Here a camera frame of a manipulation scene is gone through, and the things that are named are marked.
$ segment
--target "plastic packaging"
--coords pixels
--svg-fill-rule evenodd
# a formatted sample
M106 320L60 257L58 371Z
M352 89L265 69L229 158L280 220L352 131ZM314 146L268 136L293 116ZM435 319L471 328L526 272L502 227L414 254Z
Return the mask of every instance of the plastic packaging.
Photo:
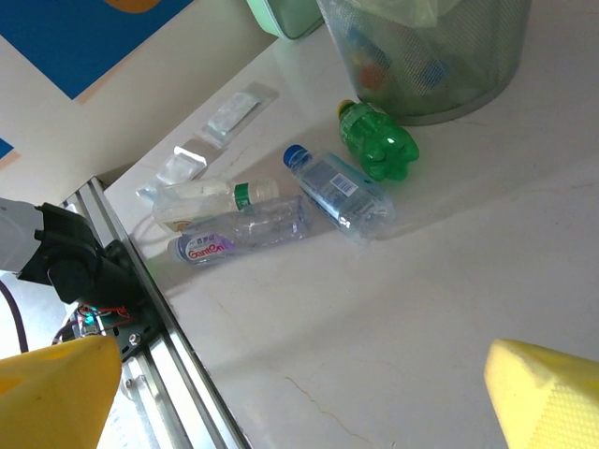
M345 100L339 119L342 141L375 181L404 180L408 164L420 157L410 134L380 109Z
M153 217L164 229L179 232L201 218L242 210L278 196L279 188L271 178L237 185L224 178L191 181L159 188Z
M139 188L136 193L139 197L154 202L160 187L191 181L221 154L206 142L189 140L182 147L175 147L173 154L156 173L155 179Z
M436 26L461 0L346 0L355 7L410 28Z
M385 192L335 154L311 154L293 145L284 162L306 195L346 236L372 239L395 222Z
M287 196L192 224L168 243L168 253L174 260L206 266L259 248L304 239L309 233L304 199Z
M216 111L200 136L214 147L224 148L278 96L276 91L253 82Z

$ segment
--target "wire mesh trash can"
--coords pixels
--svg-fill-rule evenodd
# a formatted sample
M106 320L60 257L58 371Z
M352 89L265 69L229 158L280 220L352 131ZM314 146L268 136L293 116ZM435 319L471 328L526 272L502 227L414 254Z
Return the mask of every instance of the wire mesh trash can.
M446 122L514 77L532 0L318 0L360 100L399 124Z

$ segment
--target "water bottle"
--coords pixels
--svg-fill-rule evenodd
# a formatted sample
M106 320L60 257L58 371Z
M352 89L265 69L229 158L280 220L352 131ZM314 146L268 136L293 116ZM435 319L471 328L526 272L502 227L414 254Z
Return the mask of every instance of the water bottle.
M185 182L158 189L153 217L166 230L180 232L201 218L278 196L279 188L271 178L237 185L223 178Z
M310 220L301 196L286 196L247 206L187 226L168 243L178 261L206 266L227 257L300 240L309 235Z
M339 106L341 139L375 181L402 181L420 156L412 136L381 110L345 100Z
M306 195L348 237L371 239L395 222L385 192L335 154L311 154L293 145L284 162Z

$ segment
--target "wall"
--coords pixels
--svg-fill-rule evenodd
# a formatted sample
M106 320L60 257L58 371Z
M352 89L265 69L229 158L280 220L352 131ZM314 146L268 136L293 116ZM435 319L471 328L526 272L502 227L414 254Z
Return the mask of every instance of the wall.
M56 203L134 163L272 41L244 0L196 0L71 101L0 37L0 138L21 154L0 196Z

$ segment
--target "white countertop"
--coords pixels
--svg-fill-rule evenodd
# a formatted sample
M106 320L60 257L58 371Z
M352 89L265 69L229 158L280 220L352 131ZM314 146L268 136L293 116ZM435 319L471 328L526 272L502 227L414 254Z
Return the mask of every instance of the white countertop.
M255 80L281 96L212 174L270 175L291 191L289 144L351 160L335 109L353 90L325 28L273 44L109 188L256 448L505 447L483 381L494 339L599 359L598 13L535 2L510 87L410 130L422 156L408 181L385 184L401 216L392 240L357 246L321 220L311 239L195 269L168 260L135 196Z

